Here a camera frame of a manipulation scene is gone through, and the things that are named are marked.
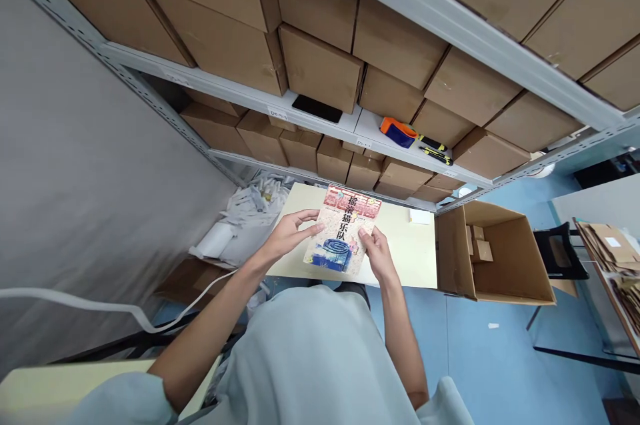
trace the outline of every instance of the open cardboard box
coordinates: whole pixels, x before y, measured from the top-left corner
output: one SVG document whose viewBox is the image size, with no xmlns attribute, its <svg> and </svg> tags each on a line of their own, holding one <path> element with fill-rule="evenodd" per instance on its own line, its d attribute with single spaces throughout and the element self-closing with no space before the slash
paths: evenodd
<svg viewBox="0 0 640 425">
<path fill-rule="evenodd" d="M 485 231 L 493 262 L 471 267 L 466 225 Z M 435 219 L 438 288 L 470 300 L 555 305 L 545 264 L 523 214 L 472 201 Z"/>
</svg>

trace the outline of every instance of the metal shelf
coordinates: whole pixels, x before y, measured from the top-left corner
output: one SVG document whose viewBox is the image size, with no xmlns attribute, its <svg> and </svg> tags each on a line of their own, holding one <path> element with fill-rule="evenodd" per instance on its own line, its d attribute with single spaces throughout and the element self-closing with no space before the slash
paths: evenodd
<svg viewBox="0 0 640 425">
<path fill-rule="evenodd" d="M 622 113 L 456 0 L 378 0 L 598 131 Z"/>
</svg>

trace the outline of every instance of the book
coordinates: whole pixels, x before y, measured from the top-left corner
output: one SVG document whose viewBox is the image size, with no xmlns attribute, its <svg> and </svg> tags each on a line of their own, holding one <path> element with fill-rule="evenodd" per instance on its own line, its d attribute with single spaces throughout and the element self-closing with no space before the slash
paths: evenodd
<svg viewBox="0 0 640 425">
<path fill-rule="evenodd" d="M 381 205 L 376 198 L 329 185 L 317 220 L 325 229 L 311 237 L 304 261 L 357 275 L 365 256 L 358 230 L 371 234 Z"/>
</svg>

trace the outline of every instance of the shelf label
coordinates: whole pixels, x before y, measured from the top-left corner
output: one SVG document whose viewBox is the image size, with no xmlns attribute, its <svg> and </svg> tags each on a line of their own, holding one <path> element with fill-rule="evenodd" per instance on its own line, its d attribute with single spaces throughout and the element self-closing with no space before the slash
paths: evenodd
<svg viewBox="0 0 640 425">
<path fill-rule="evenodd" d="M 289 118 L 287 117 L 287 114 L 284 111 L 277 108 L 271 108 L 269 106 L 267 107 L 267 110 L 269 111 L 270 116 L 274 118 L 279 118 L 284 121 L 289 121 Z"/>
</svg>

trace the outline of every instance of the black smartphone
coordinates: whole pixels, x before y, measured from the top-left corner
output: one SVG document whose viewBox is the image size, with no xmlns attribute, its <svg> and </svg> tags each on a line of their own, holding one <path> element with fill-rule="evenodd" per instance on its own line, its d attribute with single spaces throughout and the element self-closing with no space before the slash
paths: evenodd
<svg viewBox="0 0 640 425">
<path fill-rule="evenodd" d="M 342 110 L 325 105 L 313 98 L 305 97 L 304 95 L 298 95 L 298 98 L 293 102 L 292 107 L 300 111 L 306 111 L 311 115 L 317 116 L 330 121 L 331 123 L 338 123 L 342 117 Z"/>
</svg>

